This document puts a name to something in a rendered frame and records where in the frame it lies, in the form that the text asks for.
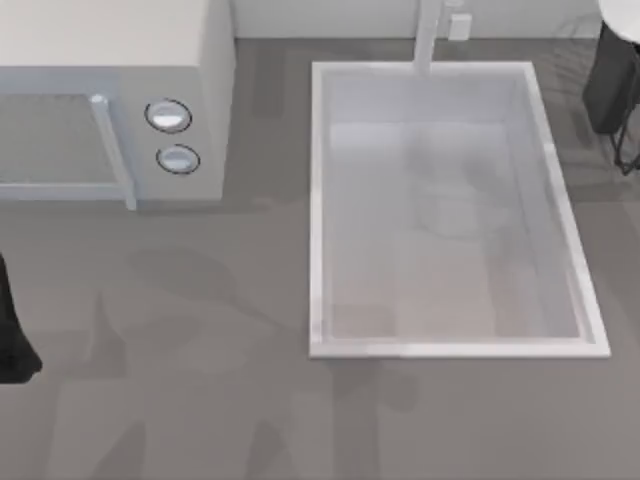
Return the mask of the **white sink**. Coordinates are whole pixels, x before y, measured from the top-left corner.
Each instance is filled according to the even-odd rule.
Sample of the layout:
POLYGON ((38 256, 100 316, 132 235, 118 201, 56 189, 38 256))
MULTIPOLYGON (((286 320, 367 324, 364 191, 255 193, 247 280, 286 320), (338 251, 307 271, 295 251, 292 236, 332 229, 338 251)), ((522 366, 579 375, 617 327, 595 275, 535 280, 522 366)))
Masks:
POLYGON ((314 359, 607 359, 534 66, 311 67, 314 359))

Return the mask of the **small microwave knob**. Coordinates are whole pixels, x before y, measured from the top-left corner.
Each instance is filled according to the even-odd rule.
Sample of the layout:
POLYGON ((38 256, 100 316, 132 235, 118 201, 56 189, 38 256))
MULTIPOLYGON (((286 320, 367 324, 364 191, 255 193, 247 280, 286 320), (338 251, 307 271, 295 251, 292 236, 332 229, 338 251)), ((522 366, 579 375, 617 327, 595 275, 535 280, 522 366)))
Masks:
POLYGON ((158 166, 173 175, 190 175, 201 165, 198 153, 191 147, 175 144, 159 149, 155 155, 158 166))

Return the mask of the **large microwave knob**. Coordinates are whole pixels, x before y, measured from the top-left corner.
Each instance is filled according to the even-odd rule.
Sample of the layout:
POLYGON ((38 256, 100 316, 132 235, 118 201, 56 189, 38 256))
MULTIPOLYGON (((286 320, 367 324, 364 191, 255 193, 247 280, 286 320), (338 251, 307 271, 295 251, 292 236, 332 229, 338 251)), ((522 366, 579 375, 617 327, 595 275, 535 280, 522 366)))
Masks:
POLYGON ((169 98, 148 103, 144 117, 153 129, 165 134, 184 132, 193 121, 192 112, 184 103, 169 98))

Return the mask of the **tall white tap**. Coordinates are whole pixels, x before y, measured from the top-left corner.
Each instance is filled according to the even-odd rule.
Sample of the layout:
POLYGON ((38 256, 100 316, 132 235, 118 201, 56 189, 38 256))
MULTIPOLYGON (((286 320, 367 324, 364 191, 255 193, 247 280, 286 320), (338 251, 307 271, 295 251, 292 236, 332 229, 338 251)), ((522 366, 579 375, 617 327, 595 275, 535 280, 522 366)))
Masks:
POLYGON ((418 75, 427 75, 442 18, 446 21, 446 39, 451 40, 452 16, 465 0, 418 0, 417 28, 414 42, 413 67, 418 75))

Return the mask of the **pale microwave oven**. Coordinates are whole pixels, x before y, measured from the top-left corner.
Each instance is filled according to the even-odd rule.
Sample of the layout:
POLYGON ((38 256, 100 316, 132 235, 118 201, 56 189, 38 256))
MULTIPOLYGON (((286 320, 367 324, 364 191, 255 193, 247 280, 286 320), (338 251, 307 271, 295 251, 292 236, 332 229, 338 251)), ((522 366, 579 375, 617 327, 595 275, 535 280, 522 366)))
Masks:
POLYGON ((217 202, 224 190, 234 74, 230 0, 0 0, 0 94, 103 94, 144 202, 217 202), (178 134, 153 129, 148 103, 192 112, 178 134), (156 163, 182 144, 201 159, 190 175, 156 163))

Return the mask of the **microwave oven door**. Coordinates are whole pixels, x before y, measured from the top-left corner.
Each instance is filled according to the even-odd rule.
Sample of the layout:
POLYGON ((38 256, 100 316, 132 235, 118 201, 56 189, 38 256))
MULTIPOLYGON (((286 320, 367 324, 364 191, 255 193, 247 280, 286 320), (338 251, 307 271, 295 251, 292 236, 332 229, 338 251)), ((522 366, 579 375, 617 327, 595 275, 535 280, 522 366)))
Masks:
POLYGON ((0 94, 0 202, 124 203, 91 95, 0 94))

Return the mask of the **white wall socket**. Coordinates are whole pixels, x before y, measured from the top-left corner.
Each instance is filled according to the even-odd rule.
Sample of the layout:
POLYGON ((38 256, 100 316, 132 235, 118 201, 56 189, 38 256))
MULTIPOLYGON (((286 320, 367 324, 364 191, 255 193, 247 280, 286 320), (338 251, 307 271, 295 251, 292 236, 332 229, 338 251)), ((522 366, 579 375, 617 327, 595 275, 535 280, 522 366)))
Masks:
POLYGON ((469 40, 472 21, 473 17, 470 13, 453 13, 450 16, 448 40, 452 42, 469 40))

